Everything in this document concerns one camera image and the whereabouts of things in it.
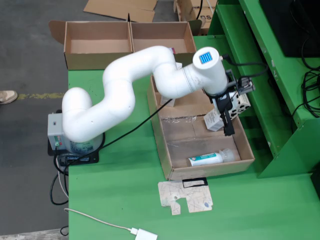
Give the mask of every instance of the gray control box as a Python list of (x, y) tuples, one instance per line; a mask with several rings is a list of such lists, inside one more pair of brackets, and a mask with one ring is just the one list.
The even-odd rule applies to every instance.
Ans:
[(52, 150), (66, 149), (62, 129), (62, 113), (48, 114), (48, 139)]

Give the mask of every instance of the cardboard flap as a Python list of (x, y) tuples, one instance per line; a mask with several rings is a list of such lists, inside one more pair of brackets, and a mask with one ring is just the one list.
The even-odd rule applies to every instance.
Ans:
[(89, 0), (83, 11), (124, 20), (126, 20), (128, 14), (130, 14), (131, 21), (146, 23), (151, 23), (155, 16), (153, 10), (144, 10), (132, 7), (131, 5), (121, 4), (121, 2), (106, 0)]
[(59, 43), (65, 43), (65, 34), (66, 34), (66, 22), (51, 20), (49, 22), (49, 29), (51, 36)]
[(199, 35), (202, 24), (202, 21), (199, 19), (189, 21), (190, 29), (193, 36)]

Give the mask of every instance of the concrete floor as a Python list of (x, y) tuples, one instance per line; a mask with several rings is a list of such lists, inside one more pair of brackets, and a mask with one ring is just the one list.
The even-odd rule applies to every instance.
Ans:
[[(50, 20), (117, 21), (83, 12), (88, 0), (0, 1), (0, 90), (20, 97), (0, 106), (0, 236), (59, 229), (65, 206), (50, 203), (56, 170), (47, 155), (47, 117), (61, 108), (68, 88), (63, 46), (50, 34)], [(172, 0), (159, 0), (154, 22), (173, 22)], [(64, 195), (56, 185), (57, 202)]]

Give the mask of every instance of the green table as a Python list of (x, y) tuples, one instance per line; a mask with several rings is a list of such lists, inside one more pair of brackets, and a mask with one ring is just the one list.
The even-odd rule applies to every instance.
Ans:
[[(197, 45), (204, 38), (196, 38)], [(226, 47), (218, 40), (217, 46)], [(103, 96), (102, 70), (69, 71), (69, 87), (81, 87), (93, 104)], [(134, 128), (149, 114), (149, 78), (136, 81), (132, 115), (106, 132), (106, 143)], [(264, 134), (252, 110), (242, 123), (256, 158), (268, 157)], [(277, 240), (320, 236), (320, 202), (308, 174), (258, 179), (253, 165), (246, 172), (208, 179), (213, 210), (189, 213), (185, 199), (181, 215), (161, 207), (158, 182), (165, 181), (151, 122), (103, 149), (97, 164), (71, 166), (69, 207), (112, 224), (142, 228), (159, 240)], [(69, 213), (71, 240), (133, 240), (128, 231)]]

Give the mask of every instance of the white cable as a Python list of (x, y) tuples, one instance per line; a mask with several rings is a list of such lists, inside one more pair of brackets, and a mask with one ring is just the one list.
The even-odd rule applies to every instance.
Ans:
[(70, 209), (70, 208), (65, 208), (64, 211), (66, 211), (67, 213), (68, 213), (68, 211), (71, 211), (71, 212), (80, 214), (80, 215), (82, 215), (82, 216), (85, 216), (85, 217), (87, 217), (87, 218), (93, 219), (93, 220), (95, 220), (95, 221), (97, 221), (97, 222), (99, 222), (99, 223), (106, 224), (106, 225), (109, 225), (109, 226), (111, 226), (111, 227), (116, 227), (116, 228), (119, 228), (119, 229), (125, 229), (125, 230), (128, 230), (129, 232), (131, 232), (131, 228), (124, 227), (124, 226), (114, 225), (114, 224), (108, 223), (108, 222), (106, 222), (106, 221), (102, 221), (102, 220), (100, 220), (100, 219), (97, 219), (97, 218), (95, 218), (95, 217), (93, 217), (93, 216), (90, 216), (90, 215), (88, 215), (88, 214), (85, 214), (85, 213), (80, 212), (80, 211), (77, 211), (77, 210), (73, 210), (73, 209)]
[(213, 15), (213, 14), (214, 14), (214, 11), (213, 11), (213, 9), (212, 9), (212, 6), (211, 6), (209, 0), (206, 0), (206, 2), (208, 3), (208, 5), (209, 5), (209, 7), (210, 7), (210, 10), (211, 10), (211, 13), (212, 13), (212, 15)]
[[(59, 168), (59, 165), (58, 165), (58, 157), (55, 158), (55, 162), (56, 162), (56, 166)], [(60, 179), (60, 172), (58, 171), (58, 178), (59, 178), (59, 183), (60, 183), (60, 187), (61, 187), (61, 190), (62, 192), (64, 193), (64, 195), (69, 198), (68, 194), (66, 193), (64, 187), (62, 186), (62, 183), (61, 183), (61, 179)]]

